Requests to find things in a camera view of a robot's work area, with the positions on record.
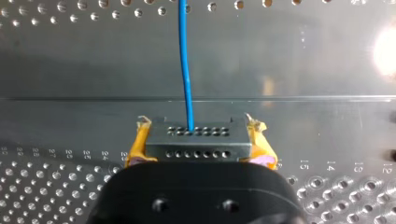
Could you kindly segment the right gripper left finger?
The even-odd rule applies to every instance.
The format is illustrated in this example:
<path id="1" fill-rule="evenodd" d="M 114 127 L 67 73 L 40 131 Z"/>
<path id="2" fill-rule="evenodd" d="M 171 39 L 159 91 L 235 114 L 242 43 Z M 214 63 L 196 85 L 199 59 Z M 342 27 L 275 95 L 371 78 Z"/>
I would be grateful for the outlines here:
<path id="1" fill-rule="evenodd" d="M 143 162 L 156 162 L 158 159 L 146 155 L 146 142 L 149 137 L 149 130 L 152 121 L 146 116 L 139 116 L 136 123 L 136 136 L 129 150 L 124 167 L 132 167 Z"/>

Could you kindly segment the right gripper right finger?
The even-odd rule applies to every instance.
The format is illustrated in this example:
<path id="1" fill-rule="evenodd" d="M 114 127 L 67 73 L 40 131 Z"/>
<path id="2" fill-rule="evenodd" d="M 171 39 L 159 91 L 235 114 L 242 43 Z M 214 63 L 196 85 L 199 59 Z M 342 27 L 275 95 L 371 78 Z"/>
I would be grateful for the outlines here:
<path id="1" fill-rule="evenodd" d="M 255 163 L 270 170 L 276 170 L 278 156 L 264 135 L 264 132 L 267 130 L 266 124 L 263 121 L 254 119 L 249 114 L 246 114 L 246 117 L 251 153 L 249 157 L 242 159 L 241 162 Z"/>

